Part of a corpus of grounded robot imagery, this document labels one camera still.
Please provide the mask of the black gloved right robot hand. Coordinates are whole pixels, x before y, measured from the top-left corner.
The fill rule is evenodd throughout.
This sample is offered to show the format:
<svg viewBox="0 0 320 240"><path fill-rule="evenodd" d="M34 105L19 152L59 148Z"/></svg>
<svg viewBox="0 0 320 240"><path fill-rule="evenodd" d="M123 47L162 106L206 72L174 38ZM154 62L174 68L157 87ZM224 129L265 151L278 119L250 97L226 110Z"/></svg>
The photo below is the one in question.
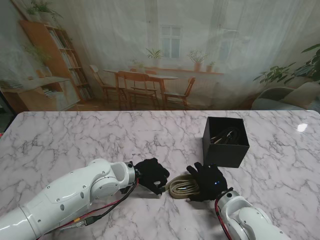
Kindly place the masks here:
<svg viewBox="0 0 320 240"><path fill-rule="evenodd" d="M190 201L214 201L218 195L228 190L227 181L215 164L202 165L200 162L196 162L194 167L189 165L186 170L191 174L199 188L199 193L188 197Z"/></svg>

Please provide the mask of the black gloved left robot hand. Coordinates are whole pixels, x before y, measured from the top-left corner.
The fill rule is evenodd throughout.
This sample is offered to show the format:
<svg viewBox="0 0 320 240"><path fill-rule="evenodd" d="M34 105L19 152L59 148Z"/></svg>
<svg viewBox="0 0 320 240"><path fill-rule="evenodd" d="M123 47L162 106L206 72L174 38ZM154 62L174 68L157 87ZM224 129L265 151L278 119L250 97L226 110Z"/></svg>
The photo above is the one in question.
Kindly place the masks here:
<svg viewBox="0 0 320 240"><path fill-rule="evenodd" d="M170 176L157 158L145 159L134 166L139 183L156 195L162 195Z"/></svg>

